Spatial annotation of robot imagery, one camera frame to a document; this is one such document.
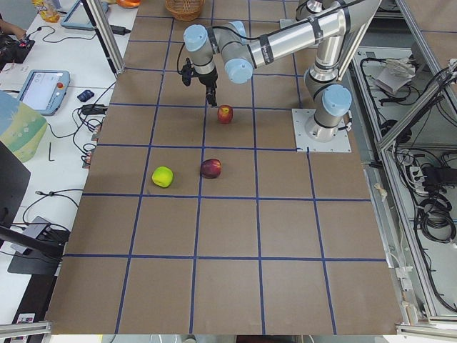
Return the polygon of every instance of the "metal base plate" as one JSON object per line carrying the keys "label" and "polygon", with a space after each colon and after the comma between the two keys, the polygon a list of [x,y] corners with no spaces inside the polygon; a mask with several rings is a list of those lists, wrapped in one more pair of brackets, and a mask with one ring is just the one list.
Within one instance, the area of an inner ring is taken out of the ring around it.
{"label": "metal base plate", "polygon": [[[327,143],[315,141],[306,134],[305,123],[310,116],[314,115],[314,112],[314,109],[292,109],[293,130],[295,131],[297,151],[352,152],[346,130],[338,131],[335,138]],[[344,120],[341,120],[340,126],[344,125]]]}

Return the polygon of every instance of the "person's hand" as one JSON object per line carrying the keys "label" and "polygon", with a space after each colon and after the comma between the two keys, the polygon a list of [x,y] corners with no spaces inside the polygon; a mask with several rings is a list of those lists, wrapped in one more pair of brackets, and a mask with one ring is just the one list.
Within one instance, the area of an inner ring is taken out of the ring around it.
{"label": "person's hand", "polygon": [[14,29],[13,34],[20,41],[26,36],[26,30],[23,30],[20,27],[18,27],[17,29]]}

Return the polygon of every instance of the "monitor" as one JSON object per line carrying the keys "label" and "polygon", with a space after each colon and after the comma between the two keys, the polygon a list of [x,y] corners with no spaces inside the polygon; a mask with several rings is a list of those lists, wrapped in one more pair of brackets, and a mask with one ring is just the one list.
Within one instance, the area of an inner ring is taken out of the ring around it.
{"label": "monitor", "polygon": [[54,275],[69,233],[58,230],[59,241],[45,237],[30,237],[11,230],[11,225],[21,206],[29,185],[31,173],[0,141],[0,247],[8,241],[25,247],[24,253],[16,252],[8,271],[18,274]]}
{"label": "monitor", "polygon": [[1,141],[0,161],[0,225],[9,228],[26,193],[30,172]]}

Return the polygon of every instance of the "table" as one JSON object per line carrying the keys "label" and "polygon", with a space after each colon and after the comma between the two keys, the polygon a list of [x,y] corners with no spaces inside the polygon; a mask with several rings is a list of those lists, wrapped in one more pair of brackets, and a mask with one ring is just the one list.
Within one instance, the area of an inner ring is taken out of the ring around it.
{"label": "table", "polygon": [[[73,1],[65,0],[61,1],[61,4],[63,8],[69,8]],[[126,10],[115,5],[110,6],[107,18],[110,24],[131,29],[135,15],[136,9]],[[28,32],[48,24],[40,16],[37,16]],[[49,25],[56,30],[56,34],[49,37],[49,39],[53,40],[58,40],[65,36],[87,37],[93,34],[86,31],[64,29],[60,24]],[[0,88],[19,90],[32,69],[63,69],[70,71],[71,83],[61,108],[54,116],[46,118],[56,134],[63,135],[75,129],[71,113],[75,108],[81,106],[81,102],[76,96],[85,89],[91,89],[95,93],[95,97],[92,99],[94,101],[104,92],[105,88],[115,81],[115,78],[97,38],[91,41],[72,39],[58,44],[49,44],[41,40],[45,34],[44,30],[46,28],[31,36],[32,39],[36,40],[36,44],[24,64],[17,64],[13,69],[0,73]],[[116,36],[116,42],[122,54],[125,52],[128,39],[129,35]],[[112,90],[109,90],[100,99],[100,103],[108,104],[111,95]],[[83,128],[76,136],[76,143],[81,146],[89,141],[91,141],[91,133]],[[51,143],[51,158],[54,161],[49,161],[49,143]],[[48,192],[68,188],[80,189],[84,186],[87,170],[81,168],[80,155],[80,151],[71,142],[71,137],[68,139],[56,139],[49,130],[46,131],[35,157],[25,163],[26,167],[31,171],[31,181],[23,200],[23,207],[16,217],[17,222],[21,222],[21,213],[25,209],[24,207],[39,198],[35,194],[36,190]],[[70,195],[76,202],[79,202],[81,192],[72,192]],[[76,207],[70,201],[48,198],[38,203],[30,211],[27,219],[32,220],[36,215],[40,215],[71,229],[75,214]],[[2,251],[14,252],[7,243],[2,247]],[[29,275],[7,273],[6,269],[10,261],[11,257],[0,254],[0,279],[2,280],[0,283],[0,302],[2,303],[0,323],[2,324],[11,323],[30,279]]]}
{"label": "table", "polygon": [[[139,7],[111,98],[46,317],[54,333],[393,333],[401,315],[353,136],[352,153],[296,151],[290,108],[312,104],[296,66],[316,51],[242,85],[216,57],[218,102],[235,109],[221,125],[204,87],[176,74],[189,23],[154,4]],[[244,19],[255,35],[286,10],[207,1],[192,24]],[[199,177],[209,158],[218,179]],[[175,173],[167,189],[151,182],[161,165]]]}

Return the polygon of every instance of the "apple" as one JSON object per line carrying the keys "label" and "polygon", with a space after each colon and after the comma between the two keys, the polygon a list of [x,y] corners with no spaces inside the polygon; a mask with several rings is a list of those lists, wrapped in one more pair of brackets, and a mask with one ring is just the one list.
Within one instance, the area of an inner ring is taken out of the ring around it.
{"label": "apple", "polygon": [[218,159],[207,159],[200,166],[200,175],[207,179],[215,179],[221,175],[222,165]]}
{"label": "apple", "polygon": [[233,118],[233,107],[229,105],[221,105],[217,109],[217,119],[221,124],[230,124]]}

